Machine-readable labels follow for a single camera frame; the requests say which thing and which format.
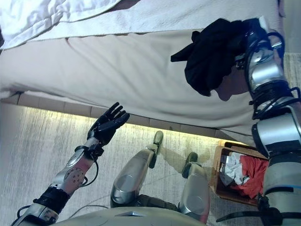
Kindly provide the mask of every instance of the black strap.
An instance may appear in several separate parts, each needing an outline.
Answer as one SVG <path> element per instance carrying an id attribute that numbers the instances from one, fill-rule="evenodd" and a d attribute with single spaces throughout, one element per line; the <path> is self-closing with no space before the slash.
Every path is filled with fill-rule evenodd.
<path id="1" fill-rule="evenodd" d="M 228 214 L 222 218 L 218 218 L 216 222 L 221 222 L 228 219 L 233 218 L 241 218 L 241 217 L 263 217 L 263 218 L 270 218 L 272 222 L 274 222 L 273 225 L 281 225 L 282 220 L 285 218 L 294 218 L 294 219 L 301 219 L 301 213 L 296 212 L 284 212 L 280 213 L 276 208 L 271 208 L 272 211 L 267 212 L 259 212 L 259 211 L 242 211 L 242 212 L 235 212 Z"/>

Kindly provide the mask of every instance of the red cloth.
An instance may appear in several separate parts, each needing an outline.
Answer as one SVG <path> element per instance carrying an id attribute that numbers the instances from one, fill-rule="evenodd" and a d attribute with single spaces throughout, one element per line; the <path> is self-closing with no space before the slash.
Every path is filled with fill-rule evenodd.
<path id="1" fill-rule="evenodd" d="M 268 161 L 254 158 L 247 155 L 240 156 L 243 175 L 249 176 L 249 180 L 243 185 L 231 186 L 237 190 L 242 196 L 248 195 L 251 199 L 255 198 L 258 193 L 262 194 L 263 178 Z"/>

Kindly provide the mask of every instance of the beige blanket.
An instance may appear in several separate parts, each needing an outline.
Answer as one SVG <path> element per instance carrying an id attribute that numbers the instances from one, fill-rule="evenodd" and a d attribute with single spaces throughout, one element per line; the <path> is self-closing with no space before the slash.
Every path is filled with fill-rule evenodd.
<path id="1" fill-rule="evenodd" d="M 187 84 L 186 62 L 170 62 L 191 43 L 191 33 L 26 43 L 1 53 L 1 91 L 43 91 L 100 106 L 119 101 L 140 116 L 250 135 L 255 122 L 243 71 L 233 69 L 211 97 L 204 97 Z"/>

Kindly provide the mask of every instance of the white pillow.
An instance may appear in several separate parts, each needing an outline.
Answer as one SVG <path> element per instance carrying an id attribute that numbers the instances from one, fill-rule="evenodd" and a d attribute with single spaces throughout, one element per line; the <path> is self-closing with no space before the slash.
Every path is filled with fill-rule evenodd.
<path id="1" fill-rule="evenodd" d="M 39 35 L 58 22 L 74 22 L 114 7 L 121 0 L 2 0 L 1 49 L 12 48 Z"/>

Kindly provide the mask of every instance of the robot leg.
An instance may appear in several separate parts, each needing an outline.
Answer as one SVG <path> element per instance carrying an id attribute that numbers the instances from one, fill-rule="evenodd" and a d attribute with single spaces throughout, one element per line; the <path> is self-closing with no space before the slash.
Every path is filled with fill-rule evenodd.
<path id="1" fill-rule="evenodd" d="M 186 160 L 182 176 L 187 178 L 179 210 L 203 223 L 207 222 L 210 206 L 209 184 L 204 168 L 197 163 L 198 155 L 191 152 Z"/>
<path id="2" fill-rule="evenodd" d="M 154 168 L 163 133 L 158 131 L 153 144 L 138 152 L 116 177 L 111 191 L 111 206 L 128 204 L 136 200 L 144 182 L 148 167 Z"/>

